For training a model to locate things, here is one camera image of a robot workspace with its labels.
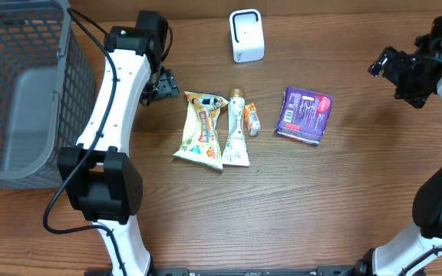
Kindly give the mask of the cream snack bag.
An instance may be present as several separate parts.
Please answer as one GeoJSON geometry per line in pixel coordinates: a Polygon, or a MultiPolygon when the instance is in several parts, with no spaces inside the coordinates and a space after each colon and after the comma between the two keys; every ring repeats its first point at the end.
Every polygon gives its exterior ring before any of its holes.
{"type": "Polygon", "coordinates": [[[223,170],[219,137],[216,131],[218,117],[229,100],[218,94],[196,91],[184,92],[187,115],[182,142],[173,154],[178,159],[223,170]]]}

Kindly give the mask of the small orange candy pack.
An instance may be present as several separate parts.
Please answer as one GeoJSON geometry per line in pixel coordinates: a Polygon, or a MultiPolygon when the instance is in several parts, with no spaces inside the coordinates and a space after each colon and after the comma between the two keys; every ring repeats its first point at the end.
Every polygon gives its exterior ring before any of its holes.
{"type": "Polygon", "coordinates": [[[261,133],[261,123],[254,103],[245,105],[244,119],[249,135],[258,136],[261,133]]]}

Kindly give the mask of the white cream tube gold cap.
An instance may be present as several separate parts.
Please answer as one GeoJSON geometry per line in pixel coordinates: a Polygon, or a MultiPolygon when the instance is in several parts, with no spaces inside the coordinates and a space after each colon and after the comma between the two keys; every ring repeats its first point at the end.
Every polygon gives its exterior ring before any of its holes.
{"type": "Polygon", "coordinates": [[[245,92],[231,89],[228,93],[229,134],[222,154],[223,165],[249,167],[249,155],[244,135],[245,92]]]}

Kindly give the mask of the red purple tissue pack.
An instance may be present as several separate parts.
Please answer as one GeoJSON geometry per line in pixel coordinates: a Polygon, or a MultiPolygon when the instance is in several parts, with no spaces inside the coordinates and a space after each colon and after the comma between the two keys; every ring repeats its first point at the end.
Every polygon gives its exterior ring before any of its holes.
{"type": "Polygon", "coordinates": [[[332,111],[332,96],[287,87],[275,132],[310,145],[320,144],[332,111]]]}

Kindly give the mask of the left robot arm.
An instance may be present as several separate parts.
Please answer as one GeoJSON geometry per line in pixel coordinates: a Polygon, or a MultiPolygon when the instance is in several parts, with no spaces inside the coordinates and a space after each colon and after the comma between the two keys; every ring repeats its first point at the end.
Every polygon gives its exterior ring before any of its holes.
{"type": "Polygon", "coordinates": [[[143,181],[130,161],[130,134],[137,108],[177,94],[163,67],[173,32],[157,11],[140,11],[134,27],[114,26],[97,46],[105,69],[91,117],[73,147],[59,150],[57,164],[71,207],[96,229],[112,262],[110,275],[151,275],[153,261],[143,244],[137,213],[143,181]]]}

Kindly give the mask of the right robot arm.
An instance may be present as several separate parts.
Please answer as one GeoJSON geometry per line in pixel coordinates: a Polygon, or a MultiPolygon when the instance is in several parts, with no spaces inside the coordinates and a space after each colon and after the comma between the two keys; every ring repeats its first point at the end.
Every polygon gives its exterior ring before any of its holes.
{"type": "MultiPolygon", "coordinates": [[[[431,94],[442,102],[442,16],[414,44],[413,54],[385,48],[368,71],[394,84],[396,99],[422,108],[431,94]]],[[[424,267],[442,255],[442,167],[418,189],[412,216],[408,227],[387,244],[370,249],[345,273],[422,275],[424,267]]]]}

